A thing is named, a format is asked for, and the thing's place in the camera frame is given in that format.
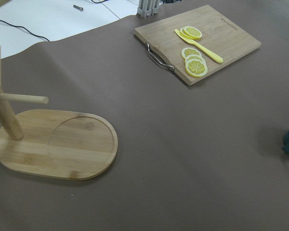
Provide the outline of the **lemon slice under pair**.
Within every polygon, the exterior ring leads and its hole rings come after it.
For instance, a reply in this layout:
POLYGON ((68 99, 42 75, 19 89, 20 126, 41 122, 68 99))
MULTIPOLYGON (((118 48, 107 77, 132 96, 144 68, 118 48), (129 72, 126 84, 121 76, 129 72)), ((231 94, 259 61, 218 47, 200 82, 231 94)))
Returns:
POLYGON ((186 38, 186 39, 191 39, 190 36, 188 36, 187 34, 184 33, 184 31, 183 31, 183 27, 180 28, 180 35, 181 35, 182 37, 186 38))

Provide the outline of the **lemon slice front of pair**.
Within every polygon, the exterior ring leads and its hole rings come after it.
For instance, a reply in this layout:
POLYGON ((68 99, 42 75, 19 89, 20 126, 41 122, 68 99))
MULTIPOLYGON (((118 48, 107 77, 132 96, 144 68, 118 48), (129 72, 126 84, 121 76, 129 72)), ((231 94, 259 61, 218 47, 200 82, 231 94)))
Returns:
POLYGON ((202 32, 193 26, 185 26, 183 32, 192 39, 202 38, 202 32))

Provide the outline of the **lemon slice middle of trio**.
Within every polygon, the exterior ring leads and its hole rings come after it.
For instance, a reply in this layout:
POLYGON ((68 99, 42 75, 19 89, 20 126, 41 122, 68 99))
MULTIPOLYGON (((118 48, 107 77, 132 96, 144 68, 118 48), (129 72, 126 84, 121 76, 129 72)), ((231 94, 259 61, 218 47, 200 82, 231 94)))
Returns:
POLYGON ((188 61, 190 61, 190 60, 197 60, 197 61, 203 62, 204 64, 206 63, 206 61, 204 60, 204 58, 202 58, 201 56, 196 55, 196 54, 188 55, 188 56, 185 58, 185 62, 186 62, 186 63, 187 63, 188 61))

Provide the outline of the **wooden cup rack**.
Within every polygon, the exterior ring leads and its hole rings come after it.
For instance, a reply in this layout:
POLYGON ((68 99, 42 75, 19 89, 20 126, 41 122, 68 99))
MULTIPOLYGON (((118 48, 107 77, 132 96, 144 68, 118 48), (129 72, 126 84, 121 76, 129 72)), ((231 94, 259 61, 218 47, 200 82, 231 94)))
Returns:
POLYGON ((46 109, 15 114, 12 101, 47 104, 49 100, 4 93, 0 57, 0 163, 6 168, 36 176, 87 180, 113 163, 118 137, 104 118, 46 109))

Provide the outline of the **bamboo cutting board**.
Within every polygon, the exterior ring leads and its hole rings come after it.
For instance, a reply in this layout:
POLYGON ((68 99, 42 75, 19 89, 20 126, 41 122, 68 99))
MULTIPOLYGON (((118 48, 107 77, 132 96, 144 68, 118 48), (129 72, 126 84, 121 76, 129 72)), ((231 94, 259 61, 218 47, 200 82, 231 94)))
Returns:
POLYGON ((192 77, 185 70, 181 50, 189 47, 190 44, 174 32, 175 29, 184 26, 194 26, 199 29, 203 36, 197 42, 223 58, 223 62, 219 64, 208 55, 203 55, 208 67, 207 76, 261 46, 252 35, 209 5, 135 28, 135 35, 143 43, 148 43, 151 50, 166 64, 174 66, 175 74, 189 86, 200 81, 201 78, 192 77))

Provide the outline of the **yellow plastic knife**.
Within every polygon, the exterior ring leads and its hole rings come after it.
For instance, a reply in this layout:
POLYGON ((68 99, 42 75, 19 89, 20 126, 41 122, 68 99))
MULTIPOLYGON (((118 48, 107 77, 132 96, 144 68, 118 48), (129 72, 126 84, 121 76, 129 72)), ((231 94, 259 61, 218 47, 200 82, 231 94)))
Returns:
POLYGON ((187 43, 189 43, 191 45, 196 46, 202 52, 204 52, 206 55, 208 55, 211 59, 213 59, 215 62, 220 63, 220 64, 223 63, 223 58, 222 57, 220 57, 219 55, 217 55, 214 52, 210 51, 209 49, 205 48, 204 46, 202 46, 201 44, 197 43, 196 41, 183 37, 178 29, 175 29, 174 32, 183 41, 185 41, 185 42, 187 42, 187 43))

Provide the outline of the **small metal bolt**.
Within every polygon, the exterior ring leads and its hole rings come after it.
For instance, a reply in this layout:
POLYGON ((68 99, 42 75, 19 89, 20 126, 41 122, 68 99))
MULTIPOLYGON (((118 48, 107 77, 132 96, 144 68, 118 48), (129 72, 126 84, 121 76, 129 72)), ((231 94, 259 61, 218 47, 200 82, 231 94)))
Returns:
POLYGON ((82 8, 82 7, 80 7, 80 6, 77 6, 77 5, 73 5, 73 7, 74 7, 75 9, 79 10, 79 11, 83 11, 83 8, 82 8))

